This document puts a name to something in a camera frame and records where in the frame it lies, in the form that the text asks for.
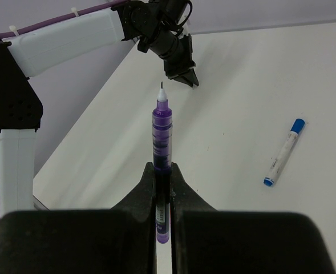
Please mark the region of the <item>purple gel pen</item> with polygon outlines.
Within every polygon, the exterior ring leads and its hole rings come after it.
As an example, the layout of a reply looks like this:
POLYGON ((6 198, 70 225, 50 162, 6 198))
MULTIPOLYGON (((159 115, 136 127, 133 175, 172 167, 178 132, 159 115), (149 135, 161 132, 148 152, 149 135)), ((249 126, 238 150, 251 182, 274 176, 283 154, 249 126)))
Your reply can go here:
POLYGON ((152 111, 153 168, 155 173, 156 239, 165 244, 170 228, 170 182, 172 172, 172 110, 160 84, 156 108, 152 111))

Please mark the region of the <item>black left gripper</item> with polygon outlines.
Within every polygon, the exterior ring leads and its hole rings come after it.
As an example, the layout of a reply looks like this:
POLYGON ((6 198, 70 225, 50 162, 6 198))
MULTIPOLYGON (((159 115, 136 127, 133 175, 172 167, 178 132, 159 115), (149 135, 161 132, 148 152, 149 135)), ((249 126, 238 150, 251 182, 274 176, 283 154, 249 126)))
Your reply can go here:
POLYGON ((194 68, 192 36, 184 35, 178 40, 178 47, 172 54, 173 60, 164 61, 164 71, 169 79, 186 84, 189 87, 198 87, 199 80, 194 68))

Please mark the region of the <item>blue marker cap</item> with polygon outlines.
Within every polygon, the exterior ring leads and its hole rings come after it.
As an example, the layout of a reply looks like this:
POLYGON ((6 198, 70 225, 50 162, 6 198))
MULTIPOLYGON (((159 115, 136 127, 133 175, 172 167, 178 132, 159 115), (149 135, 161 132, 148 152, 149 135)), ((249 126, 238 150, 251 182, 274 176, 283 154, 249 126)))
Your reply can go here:
POLYGON ((305 124, 306 124, 306 122, 303 119, 297 118, 294 121, 290 131, 295 132, 297 135, 299 135, 301 133, 301 131, 303 130, 305 124))

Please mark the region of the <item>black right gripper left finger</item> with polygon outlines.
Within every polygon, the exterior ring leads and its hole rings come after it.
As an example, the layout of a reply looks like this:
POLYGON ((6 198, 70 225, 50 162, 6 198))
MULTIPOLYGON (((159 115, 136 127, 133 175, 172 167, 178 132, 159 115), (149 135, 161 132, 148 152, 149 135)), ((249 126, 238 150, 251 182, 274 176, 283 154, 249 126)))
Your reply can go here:
POLYGON ((154 172, 110 209, 15 211, 0 220, 0 273, 155 273, 154 172))

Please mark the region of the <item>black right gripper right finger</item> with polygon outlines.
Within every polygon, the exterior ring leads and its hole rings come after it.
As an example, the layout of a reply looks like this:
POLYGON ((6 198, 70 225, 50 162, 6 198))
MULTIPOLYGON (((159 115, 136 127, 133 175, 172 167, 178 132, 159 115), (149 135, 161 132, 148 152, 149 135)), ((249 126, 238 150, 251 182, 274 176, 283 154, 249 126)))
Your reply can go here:
POLYGON ((292 212, 218 211, 171 176, 173 273, 334 273, 322 235, 292 212))

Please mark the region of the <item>white marker pen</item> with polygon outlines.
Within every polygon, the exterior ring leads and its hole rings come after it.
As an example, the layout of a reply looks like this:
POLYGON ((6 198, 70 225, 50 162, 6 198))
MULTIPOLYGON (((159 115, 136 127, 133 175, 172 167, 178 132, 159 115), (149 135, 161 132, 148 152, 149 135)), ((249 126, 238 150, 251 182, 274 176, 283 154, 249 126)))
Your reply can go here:
POLYGON ((290 156, 295 141, 297 140, 297 137, 298 137, 297 132, 293 130, 289 132, 288 137, 284 142, 284 145, 280 149, 277 157, 275 158, 273 164, 270 167, 268 174, 264 178, 264 185, 272 187, 277 182, 282 172, 282 169, 284 168, 285 163, 287 162, 290 156))

